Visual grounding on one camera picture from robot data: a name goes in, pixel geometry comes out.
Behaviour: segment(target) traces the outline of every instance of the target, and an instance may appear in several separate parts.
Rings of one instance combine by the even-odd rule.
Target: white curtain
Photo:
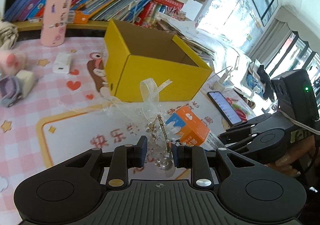
[[[246,55],[252,60],[258,60],[267,65],[289,37],[292,30],[286,22],[274,19],[257,45]]]
[[[290,7],[281,7],[276,14],[276,19],[288,24],[292,31],[296,31],[299,34],[299,38],[309,43],[310,49],[320,54],[320,38],[319,33],[315,34],[313,30],[309,28],[307,20],[301,21],[297,18],[299,13],[292,10]]]

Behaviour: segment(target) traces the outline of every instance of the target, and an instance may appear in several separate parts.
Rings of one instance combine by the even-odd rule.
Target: phone screen
[[[241,122],[241,118],[220,92],[208,92],[208,96],[230,125]]]

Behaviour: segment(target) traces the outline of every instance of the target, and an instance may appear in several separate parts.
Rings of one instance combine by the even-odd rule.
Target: open box
[[[124,102],[142,101],[140,82],[153,78],[160,101],[191,100],[212,70],[177,35],[111,20],[104,37],[103,54],[110,93]]]

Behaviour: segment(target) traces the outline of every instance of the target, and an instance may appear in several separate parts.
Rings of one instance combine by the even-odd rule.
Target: human hand
[[[266,166],[282,172],[286,175],[292,177],[298,177],[300,172],[298,170],[293,169],[291,164],[299,159],[301,156],[309,153],[311,157],[315,154],[316,147],[315,147],[315,139],[314,136],[307,137],[303,140],[295,142],[294,145],[287,150],[283,157],[277,160],[274,163],[266,164]],[[314,163],[315,166],[320,164],[320,153],[318,153],[316,161]]]

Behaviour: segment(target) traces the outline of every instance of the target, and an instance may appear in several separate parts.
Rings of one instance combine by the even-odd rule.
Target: desk
[[[103,151],[113,151],[122,144],[135,144],[140,134],[134,135],[131,124],[125,118],[108,116],[104,111],[84,110],[101,108],[108,95],[101,79],[91,77],[95,65],[95,52],[105,49],[103,38],[66,38],[63,45],[48,48],[40,40],[17,43],[17,49],[28,55],[33,65],[30,70],[39,77],[26,99],[11,108],[0,108],[0,224],[16,225],[20,217],[13,202],[13,193],[24,179],[58,164],[94,146]],[[71,74],[52,72],[53,62],[59,52],[71,53]],[[164,102],[168,115],[177,107],[188,104],[192,111],[215,133],[228,128],[219,111],[205,97],[206,83],[189,102]],[[236,95],[228,91],[225,96],[246,107],[248,119],[254,117],[250,108]],[[168,179],[148,157],[144,169],[133,168],[129,178]],[[177,169],[174,179],[188,177],[184,169]]]

